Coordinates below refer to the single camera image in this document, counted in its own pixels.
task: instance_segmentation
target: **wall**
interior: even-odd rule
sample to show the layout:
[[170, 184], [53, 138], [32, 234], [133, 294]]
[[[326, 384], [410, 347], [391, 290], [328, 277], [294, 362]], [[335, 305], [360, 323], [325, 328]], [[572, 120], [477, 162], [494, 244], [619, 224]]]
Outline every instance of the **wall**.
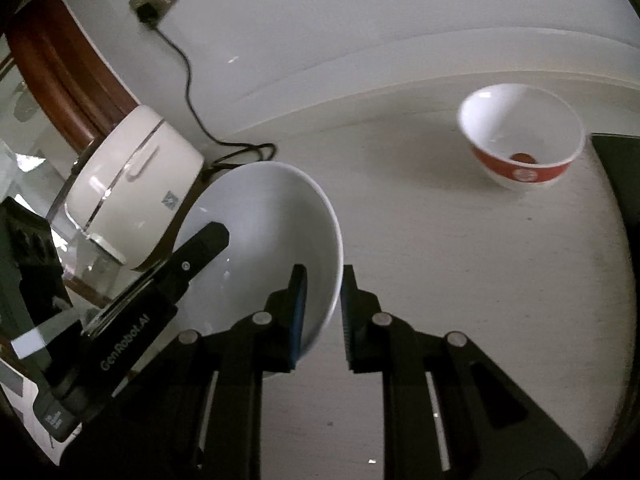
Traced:
[[[184, 106], [184, 67], [128, 0], [65, 1], [131, 91], [205, 146]], [[194, 104], [220, 135], [460, 73], [548, 70], [640, 88], [627, 0], [179, 0], [161, 28], [193, 59]]]

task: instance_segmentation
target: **large white bowl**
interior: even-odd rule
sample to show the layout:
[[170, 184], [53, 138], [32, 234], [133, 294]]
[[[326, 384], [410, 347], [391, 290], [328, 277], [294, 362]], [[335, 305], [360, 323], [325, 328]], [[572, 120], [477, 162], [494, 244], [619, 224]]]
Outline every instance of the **large white bowl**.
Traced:
[[262, 310], [287, 287], [294, 264], [308, 276], [302, 354], [329, 322], [342, 281], [342, 237], [322, 189], [302, 171], [280, 162], [241, 166], [196, 200], [175, 243], [181, 246], [208, 222], [229, 230], [229, 245], [178, 302], [177, 328], [202, 335], [228, 330]]

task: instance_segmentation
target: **bowl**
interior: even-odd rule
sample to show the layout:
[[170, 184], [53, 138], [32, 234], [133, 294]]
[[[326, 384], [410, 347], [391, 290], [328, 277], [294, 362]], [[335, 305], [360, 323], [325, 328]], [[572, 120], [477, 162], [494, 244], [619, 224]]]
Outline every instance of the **bowl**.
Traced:
[[584, 127], [574, 110], [551, 92], [524, 84], [469, 95], [458, 124], [485, 172], [509, 189], [551, 186], [584, 147]]
[[181, 246], [208, 222], [229, 230], [229, 245], [191, 280], [172, 324], [202, 335], [228, 330], [287, 288], [294, 264], [307, 272], [305, 354], [327, 326], [342, 281], [342, 237], [322, 189], [280, 162], [254, 162], [223, 175], [196, 200], [178, 232]]

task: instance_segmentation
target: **white rice cooker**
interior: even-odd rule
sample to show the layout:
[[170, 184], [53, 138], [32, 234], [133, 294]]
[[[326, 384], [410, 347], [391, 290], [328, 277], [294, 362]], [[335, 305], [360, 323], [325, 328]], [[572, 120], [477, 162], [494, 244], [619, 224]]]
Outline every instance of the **white rice cooker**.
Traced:
[[150, 107], [106, 137], [66, 197], [66, 214], [123, 266], [152, 253], [195, 183], [204, 158]]

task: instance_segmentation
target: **silver rivet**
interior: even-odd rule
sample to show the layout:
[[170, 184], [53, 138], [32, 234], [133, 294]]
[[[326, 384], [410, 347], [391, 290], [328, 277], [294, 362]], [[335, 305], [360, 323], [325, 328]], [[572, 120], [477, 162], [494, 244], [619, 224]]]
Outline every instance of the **silver rivet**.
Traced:
[[195, 343], [198, 340], [198, 334], [195, 330], [191, 328], [188, 330], [183, 330], [178, 334], [178, 341], [180, 341], [183, 345], [190, 345]]
[[371, 320], [373, 324], [378, 326], [389, 326], [394, 319], [391, 317], [391, 314], [387, 314], [386, 312], [376, 312], [373, 317], [371, 317]]
[[268, 325], [271, 322], [271, 319], [273, 319], [273, 317], [271, 317], [271, 314], [263, 310], [261, 310], [260, 312], [256, 312], [252, 317], [252, 321], [256, 325]]
[[464, 345], [466, 345], [467, 341], [468, 340], [466, 339], [466, 335], [464, 335], [462, 332], [451, 332], [449, 333], [449, 335], [447, 335], [447, 342], [451, 346], [462, 348]]

